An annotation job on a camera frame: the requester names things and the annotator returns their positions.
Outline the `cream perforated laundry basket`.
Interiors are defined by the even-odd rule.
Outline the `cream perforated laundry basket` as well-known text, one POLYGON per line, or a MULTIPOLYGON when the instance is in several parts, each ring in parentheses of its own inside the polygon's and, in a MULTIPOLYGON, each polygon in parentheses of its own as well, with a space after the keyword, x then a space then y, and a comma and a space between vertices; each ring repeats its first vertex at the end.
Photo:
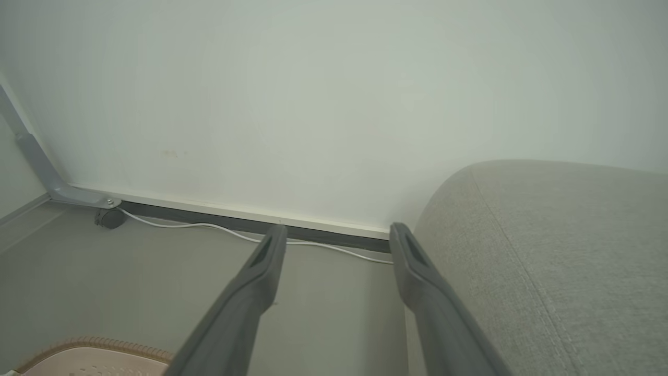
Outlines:
POLYGON ((163 376, 174 355, 100 336, 62 341, 0 376, 163 376))

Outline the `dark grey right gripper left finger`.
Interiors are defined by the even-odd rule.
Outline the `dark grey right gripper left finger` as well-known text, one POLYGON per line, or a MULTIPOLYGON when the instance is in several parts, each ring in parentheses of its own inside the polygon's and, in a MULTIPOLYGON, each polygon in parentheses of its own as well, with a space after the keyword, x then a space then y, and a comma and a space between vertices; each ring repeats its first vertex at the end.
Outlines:
POLYGON ((272 226, 164 376, 247 376, 260 318, 276 299, 286 249, 286 226, 272 226))

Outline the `black caster wheel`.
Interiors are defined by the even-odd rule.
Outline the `black caster wheel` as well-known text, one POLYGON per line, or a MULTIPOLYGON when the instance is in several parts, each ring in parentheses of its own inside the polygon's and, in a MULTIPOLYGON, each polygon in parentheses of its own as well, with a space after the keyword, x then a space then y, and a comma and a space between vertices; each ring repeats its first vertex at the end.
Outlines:
POLYGON ((120 208, 97 209, 94 216, 94 224, 100 228, 115 229, 123 225, 127 220, 126 214, 120 208))

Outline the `dark grey baseboard strip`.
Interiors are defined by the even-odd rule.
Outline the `dark grey baseboard strip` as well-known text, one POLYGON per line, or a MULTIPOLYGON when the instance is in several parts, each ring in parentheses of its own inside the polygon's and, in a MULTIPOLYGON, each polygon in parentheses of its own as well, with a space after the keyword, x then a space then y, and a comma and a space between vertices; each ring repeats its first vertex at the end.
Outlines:
MULTIPOLYGON (((120 208, 140 217, 150 217, 184 224, 209 223, 228 228, 232 231, 254 234, 265 234, 270 226, 272 226, 272 224, 262 221, 215 216, 212 214, 146 205, 143 203, 123 202, 120 205, 120 208)), ((288 236, 291 239, 357 248, 384 254, 390 253, 388 240, 340 234, 319 229, 299 228, 296 226, 288 226, 287 228, 288 236)))

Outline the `grey fabric sofa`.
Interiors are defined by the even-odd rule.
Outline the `grey fabric sofa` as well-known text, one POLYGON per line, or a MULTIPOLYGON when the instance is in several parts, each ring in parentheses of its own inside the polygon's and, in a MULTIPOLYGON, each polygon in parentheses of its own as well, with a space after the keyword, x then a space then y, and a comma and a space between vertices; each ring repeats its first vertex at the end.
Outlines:
POLYGON ((668 174, 492 160, 413 235, 515 376, 668 376, 668 174))

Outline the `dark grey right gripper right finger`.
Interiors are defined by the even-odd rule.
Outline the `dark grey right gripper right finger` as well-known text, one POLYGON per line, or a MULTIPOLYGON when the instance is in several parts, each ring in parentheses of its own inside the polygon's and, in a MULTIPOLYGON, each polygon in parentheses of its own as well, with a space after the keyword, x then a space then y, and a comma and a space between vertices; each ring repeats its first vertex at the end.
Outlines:
POLYGON ((415 317, 427 376, 511 376, 406 224, 391 225, 389 247, 399 295, 415 317))

